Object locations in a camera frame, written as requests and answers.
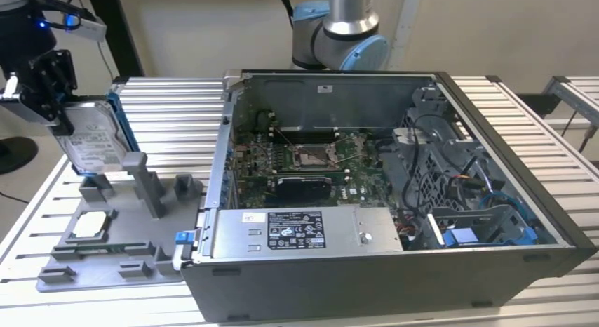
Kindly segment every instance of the open computer tower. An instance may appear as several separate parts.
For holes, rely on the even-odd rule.
[[[442,72],[229,72],[181,274],[206,321],[500,306],[594,252]]]

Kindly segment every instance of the power supply label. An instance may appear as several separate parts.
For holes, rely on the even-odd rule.
[[[321,212],[268,213],[268,247],[270,250],[325,248]]]

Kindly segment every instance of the aluminum extrusion table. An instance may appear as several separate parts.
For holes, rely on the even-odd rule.
[[[565,212],[599,245],[599,171],[513,92],[485,77],[454,77]],[[219,79],[130,79],[121,101],[147,167],[206,183],[219,121]],[[111,174],[111,180],[126,178]],[[81,178],[62,157],[0,244],[0,320],[21,326],[179,326],[203,319],[183,283],[37,293],[35,276],[77,207]],[[565,326],[599,321],[599,255],[561,278],[536,281],[500,308],[268,326]]]

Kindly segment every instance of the screw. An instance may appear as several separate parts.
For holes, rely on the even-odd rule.
[[[358,241],[362,244],[368,244],[372,241],[372,235],[366,232],[360,232],[358,233]]]

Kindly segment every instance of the robotic arm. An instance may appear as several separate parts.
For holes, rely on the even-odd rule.
[[[293,64],[301,69],[380,69],[389,46],[377,24],[372,0],[300,3],[293,13]]]
[[[42,11],[59,11],[73,24],[49,22]],[[0,0],[0,67],[6,79],[0,105],[22,119],[47,126],[54,136],[73,125],[61,103],[77,88],[70,53],[54,50],[50,28],[75,30],[95,21],[86,9],[58,0]]]

